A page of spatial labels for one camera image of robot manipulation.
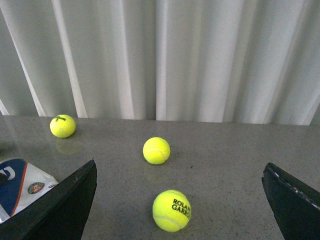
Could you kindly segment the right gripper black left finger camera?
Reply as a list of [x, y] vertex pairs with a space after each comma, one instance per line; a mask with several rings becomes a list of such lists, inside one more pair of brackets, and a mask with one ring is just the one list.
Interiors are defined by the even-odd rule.
[[80, 240], [97, 188], [88, 161], [52, 190], [0, 225], [2, 240]]

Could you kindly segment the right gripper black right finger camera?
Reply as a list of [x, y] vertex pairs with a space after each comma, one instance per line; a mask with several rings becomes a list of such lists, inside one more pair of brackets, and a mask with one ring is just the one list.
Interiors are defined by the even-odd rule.
[[318, 240], [320, 193], [271, 162], [261, 181], [283, 238]]

